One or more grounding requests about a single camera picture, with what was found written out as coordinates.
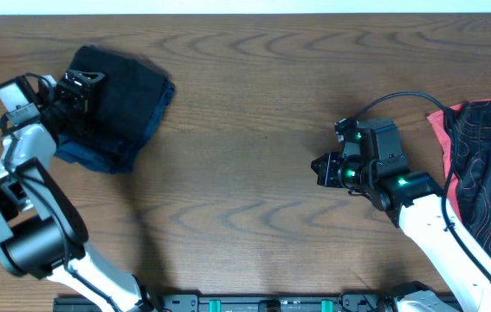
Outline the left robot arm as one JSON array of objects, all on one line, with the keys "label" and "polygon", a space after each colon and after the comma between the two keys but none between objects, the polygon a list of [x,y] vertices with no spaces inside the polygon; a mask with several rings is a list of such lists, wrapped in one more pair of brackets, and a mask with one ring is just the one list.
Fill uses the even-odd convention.
[{"label": "left robot arm", "polygon": [[105,76],[67,70],[60,81],[30,74],[0,84],[0,264],[13,276],[31,275],[77,291],[102,311],[160,311],[131,273],[105,259],[87,227],[49,174],[58,136],[81,128]]}]

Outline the black polo shirt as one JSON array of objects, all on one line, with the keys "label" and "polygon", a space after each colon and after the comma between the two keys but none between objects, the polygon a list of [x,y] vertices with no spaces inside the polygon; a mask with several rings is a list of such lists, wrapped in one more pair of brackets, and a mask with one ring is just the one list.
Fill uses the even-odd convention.
[{"label": "black polo shirt", "polygon": [[144,145],[155,134],[175,86],[148,58],[83,46],[69,67],[105,75],[92,96],[83,135],[128,145]]}]

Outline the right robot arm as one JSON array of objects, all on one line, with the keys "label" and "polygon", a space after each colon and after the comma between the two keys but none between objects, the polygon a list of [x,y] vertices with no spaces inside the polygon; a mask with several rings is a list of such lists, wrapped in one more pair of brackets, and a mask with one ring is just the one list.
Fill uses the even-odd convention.
[{"label": "right robot arm", "polygon": [[431,261],[464,311],[491,311],[491,257],[452,209],[443,188],[412,171],[391,119],[336,122],[342,149],[311,163],[318,185],[367,198]]}]

